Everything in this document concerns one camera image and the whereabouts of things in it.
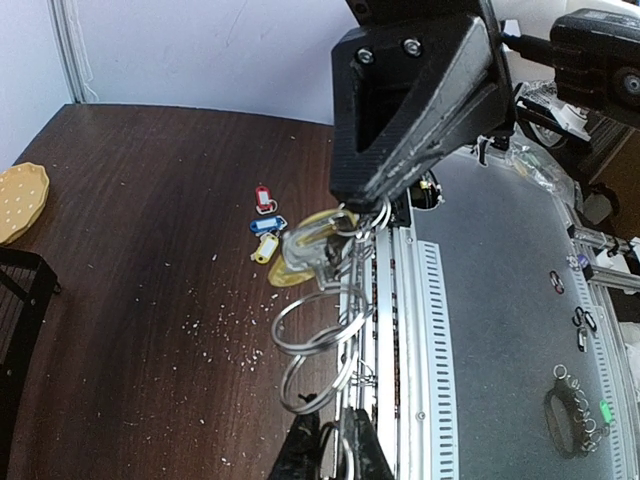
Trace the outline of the grey perforated keyring disc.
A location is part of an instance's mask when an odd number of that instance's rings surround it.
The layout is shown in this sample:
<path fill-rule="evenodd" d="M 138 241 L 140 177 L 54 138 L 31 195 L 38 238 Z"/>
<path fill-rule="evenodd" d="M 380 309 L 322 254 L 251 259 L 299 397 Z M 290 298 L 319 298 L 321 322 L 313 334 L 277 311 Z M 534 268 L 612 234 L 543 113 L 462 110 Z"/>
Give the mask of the grey perforated keyring disc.
<path fill-rule="evenodd" d="M 323 476 L 324 460 L 327 455 L 331 455 L 331 476 L 338 479 L 337 470 L 341 456 L 339 429 L 343 411 L 348 407 L 365 410 L 350 401 L 351 388 L 374 386 L 377 383 L 375 374 L 363 360 L 364 352 L 361 345 L 361 334 L 366 323 L 373 319 L 375 311 L 372 296 L 364 286 L 363 274 L 367 260 L 374 253 L 375 236 L 387 226 L 391 218 L 391 202 L 384 199 L 372 212 L 354 214 L 357 215 L 358 222 L 355 232 L 349 234 L 349 240 L 342 251 L 343 258 L 336 282 L 324 291 L 317 285 L 316 291 L 291 302 L 277 314 L 271 326 L 275 346 L 290 358 L 280 383 L 281 405 L 293 414 L 294 419 L 297 415 L 314 411 L 320 415 L 320 478 Z M 329 299 L 337 299 L 339 310 L 327 327 L 300 342 L 285 338 L 285 322 L 296 310 Z M 294 378 L 305 363 L 329 352 L 338 355 L 335 377 L 317 392 L 293 394 Z M 374 427 L 370 414 L 367 414 Z"/>

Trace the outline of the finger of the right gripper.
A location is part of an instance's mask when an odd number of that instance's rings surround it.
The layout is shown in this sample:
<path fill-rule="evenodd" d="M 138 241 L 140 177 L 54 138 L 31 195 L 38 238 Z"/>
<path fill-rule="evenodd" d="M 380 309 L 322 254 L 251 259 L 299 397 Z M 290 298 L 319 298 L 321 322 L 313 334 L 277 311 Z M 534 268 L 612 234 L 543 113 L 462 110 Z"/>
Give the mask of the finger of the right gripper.
<path fill-rule="evenodd" d="M 500 60 L 471 14 L 355 28 L 332 51 L 329 190 L 347 205 L 396 199 L 500 126 Z"/>
<path fill-rule="evenodd" d="M 409 91 L 399 111 L 362 152 L 362 210 L 393 200 L 457 148 L 513 125 L 508 81 L 446 79 Z"/>

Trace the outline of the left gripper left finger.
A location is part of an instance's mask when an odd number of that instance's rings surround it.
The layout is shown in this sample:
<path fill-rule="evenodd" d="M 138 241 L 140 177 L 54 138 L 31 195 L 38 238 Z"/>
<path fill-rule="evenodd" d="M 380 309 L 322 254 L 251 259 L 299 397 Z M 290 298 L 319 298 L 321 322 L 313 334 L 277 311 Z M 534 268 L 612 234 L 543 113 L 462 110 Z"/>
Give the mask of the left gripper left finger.
<path fill-rule="evenodd" d="M 319 479 L 320 446 L 319 413 L 314 411 L 297 415 L 269 473 L 269 479 Z"/>

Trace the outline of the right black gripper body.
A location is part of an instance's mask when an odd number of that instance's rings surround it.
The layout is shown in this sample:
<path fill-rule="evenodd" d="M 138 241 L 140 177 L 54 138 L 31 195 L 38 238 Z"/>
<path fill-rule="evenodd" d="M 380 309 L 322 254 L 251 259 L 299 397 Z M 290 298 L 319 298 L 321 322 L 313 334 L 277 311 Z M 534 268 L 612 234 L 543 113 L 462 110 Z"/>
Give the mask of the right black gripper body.
<path fill-rule="evenodd" d="M 456 148 L 504 135 L 515 113 L 488 1 L 351 1 L 344 136 L 352 148 Z"/>

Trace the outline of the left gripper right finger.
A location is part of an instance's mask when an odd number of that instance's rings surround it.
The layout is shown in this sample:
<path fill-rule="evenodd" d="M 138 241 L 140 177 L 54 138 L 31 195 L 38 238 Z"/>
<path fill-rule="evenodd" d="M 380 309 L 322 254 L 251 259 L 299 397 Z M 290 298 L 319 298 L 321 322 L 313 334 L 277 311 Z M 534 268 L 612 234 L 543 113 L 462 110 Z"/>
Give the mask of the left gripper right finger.
<path fill-rule="evenodd" d="M 346 408 L 340 423 L 338 479 L 393 480 L 376 430 L 363 409 Z"/>

